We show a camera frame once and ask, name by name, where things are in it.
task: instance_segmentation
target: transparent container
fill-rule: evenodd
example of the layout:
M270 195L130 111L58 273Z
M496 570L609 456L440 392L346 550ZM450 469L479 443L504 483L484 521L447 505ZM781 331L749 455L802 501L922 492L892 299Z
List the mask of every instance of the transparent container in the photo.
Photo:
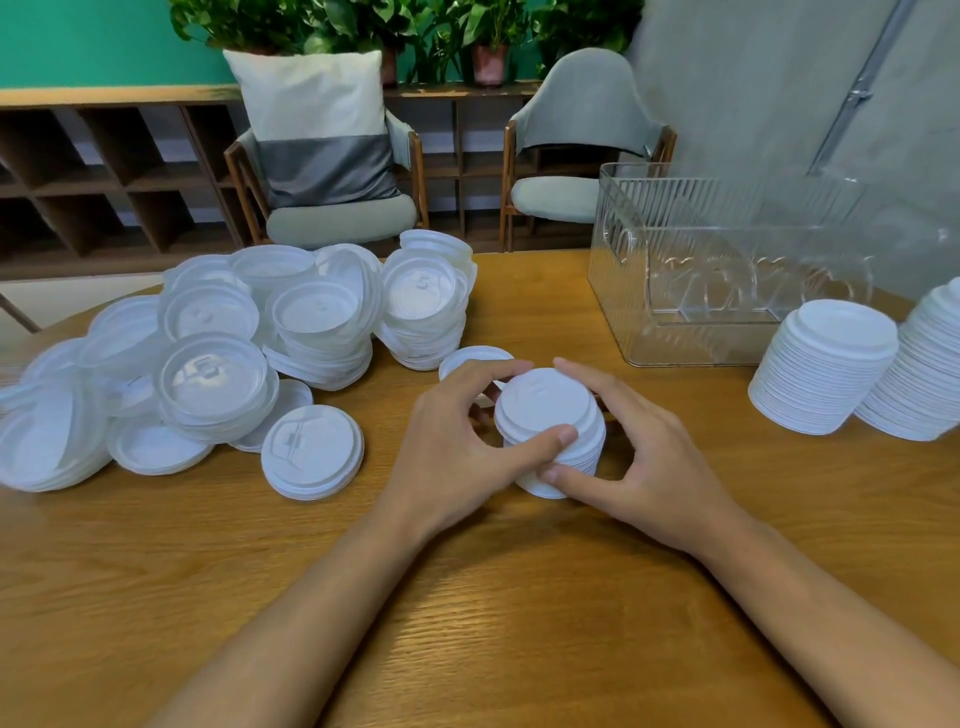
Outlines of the transparent container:
M790 311L822 298L871 304L879 260L907 240L918 253L950 238L889 186L670 174L601 167L588 277L635 366L757 364Z

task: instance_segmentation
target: hand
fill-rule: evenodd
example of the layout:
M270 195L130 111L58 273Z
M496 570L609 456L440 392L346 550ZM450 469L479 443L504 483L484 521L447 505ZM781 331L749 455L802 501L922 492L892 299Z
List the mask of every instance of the hand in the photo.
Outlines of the hand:
M473 431L468 413L477 395L496 400L500 390L495 379L531 369L531 362L518 359L469 361L421 395L381 502L413 519L429 538L574 442L573 425L550 427L510 448L492 448Z
M614 376L555 359L554 366L600 396L636 451L618 482L551 465L540 477L565 495L596 506L662 544L703 555L727 525L749 519L697 450L680 419Z

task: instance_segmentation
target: left hand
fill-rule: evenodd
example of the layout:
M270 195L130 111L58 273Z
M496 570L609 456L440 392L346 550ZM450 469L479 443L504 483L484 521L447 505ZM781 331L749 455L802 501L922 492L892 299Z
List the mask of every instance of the left hand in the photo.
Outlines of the left hand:
M468 413L477 395L496 400L496 379L531 369L532 362L519 359L469 361L420 395L380 505L413 519L430 538L573 443L573 425L550 427L509 448L492 448L473 431Z

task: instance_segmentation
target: forearm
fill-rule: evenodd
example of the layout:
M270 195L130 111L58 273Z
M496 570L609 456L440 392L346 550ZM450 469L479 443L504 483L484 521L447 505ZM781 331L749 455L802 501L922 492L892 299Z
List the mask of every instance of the forearm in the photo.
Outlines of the forearm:
M844 725L960 725L960 669L773 528L734 518L697 556Z
M312 726L424 543L378 505L233 637L150 728Z

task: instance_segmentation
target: white and gray pillow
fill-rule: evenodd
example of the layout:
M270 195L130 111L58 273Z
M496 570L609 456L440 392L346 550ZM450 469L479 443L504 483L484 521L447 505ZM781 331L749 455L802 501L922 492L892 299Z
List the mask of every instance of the white and gray pillow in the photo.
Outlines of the white and gray pillow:
M380 51L224 56L243 92L271 207L399 194L384 121Z

